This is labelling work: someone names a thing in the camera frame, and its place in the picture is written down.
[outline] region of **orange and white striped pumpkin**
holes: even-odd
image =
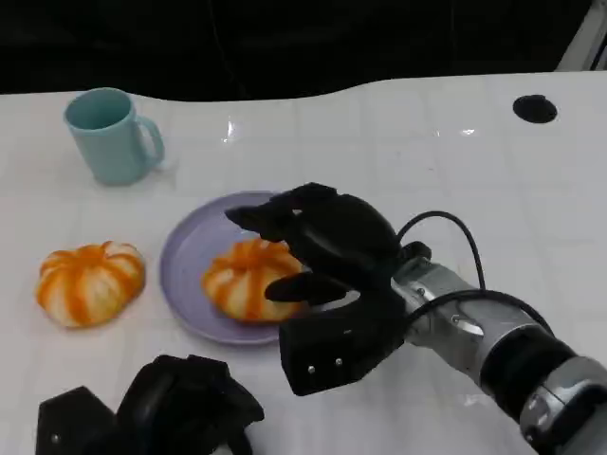
[[[215,305],[231,318],[243,322],[280,322],[302,308],[300,302],[266,299],[267,286],[295,275],[302,265],[288,253],[285,244],[253,239],[234,244],[215,258],[201,285]]]
[[[65,327],[89,327],[115,317],[145,284],[145,265],[128,244],[105,242],[55,251],[43,262],[36,298]]]

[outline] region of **mug handle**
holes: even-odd
[[[152,138],[154,150],[149,154],[148,166],[150,168],[155,168],[164,159],[164,142],[162,141],[160,130],[158,130],[156,124],[147,117],[137,116],[137,123],[140,127],[147,130]]]

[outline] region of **ceramic mug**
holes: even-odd
[[[164,159],[158,127],[138,116],[133,101],[121,90],[96,88],[82,93],[67,105],[64,119],[84,161],[104,185],[137,182]],[[141,128],[152,138],[151,151]]]

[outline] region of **white table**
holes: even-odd
[[[532,453],[464,376],[411,346],[356,385],[294,396],[277,346],[239,350],[182,330],[160,294],[158,256],[183,216],[232,191],[315,180],[367,199],[397,227],[452,210],[477,237],[489,287],[535,305],[563,340],[607,362],[606,87],[603,73],[557,73],[378,82],[305,100],[137,97],[173,162],[123,189],[94,184],[78,155],[62,121],[74,94],[0,97],[0,454],[33,453],[41,401],[86,385],[115,409],[162,353],[229,362],[266,410],[248,432],[257,454]],[[558,106],[554,122],[512,113],[535,93]],[[413,238],[474,282],[454,227],[429,221]],[[41,260],[107,239],[144,254],[143,295],[115,323],[59,329],[32,297]]]

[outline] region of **wire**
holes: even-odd
[[[420,318],[423,318],[430,312],[436,310],[441,306],[446,305],[447,303],[461,300],[494,300],[521,309],[522,311],[527,313],[530,318],[534,319],[538,324],[540,324],[543,329],[548,332],[548,334],[554,336],[554,333],[552,332],[552,329],[550,328],[546,320],[531,305],[525,303],[520,299],[517,299],[514,296],[510,296],[509,294],[487,290],[485,285],[485,271],[483,270],[483,264],[481,262],[481,256],[478,252],[476,242],[474,242],[474,238],[472,237],[472,233],[470,232],[468,227],[464,224],[462,220],[460,220],[455,215],[448,213],[447,211],[441,210],[432,210],[420,213],[419,215],[412,218],[411,221],[409,221],[409,223],[403,226],[402,229],[398,232],[398,234],[396,235],[398,241],[402,242],[402,239],[405,234],[409,232],[411,228],[416,224],[428,218],[436,217],[446,218],[448,220],[453,221],[464,232],[464,235],[466,236],[466,239],[468,240],[468,243],[470,245],[470,249],[472,250],[472,255],[474,256],[474,264],[476,265],[476,273],[478,275],[480,289],[469,289],[465,291],[451,292],[449,294],[437,297],[434,300],[428,301],[427,303],[414,310],[410,315],[405,318],[405,332],[407,332]]]
[[[483,264],[481,263],[481,255],[478,253],[478,247],[476,246],[476,242],[474,242],[474,238],[472,237],[472,233],[470,229],[464,224],[462,220],[460,220],[455,215],[441,210],[431,210],[420,213],[409,221],[405,226],[401,228],[401,230],[396,235],[396,238],[399,242],[402,242],[402,238],[405,236],[407,232],[411,230],[413,226],[418,224],[421,221],[424,221],[428,218],[445,218],[447,220],[453,221],[462,232],[466,236],[468,243],[470,245],[470,249],[472,250],[472,256],[474,256],[474,265],[476,266],[476,274],[478,275],[478,285],[481,289],[487,289],[485,285],[485,271],[483,270]]]

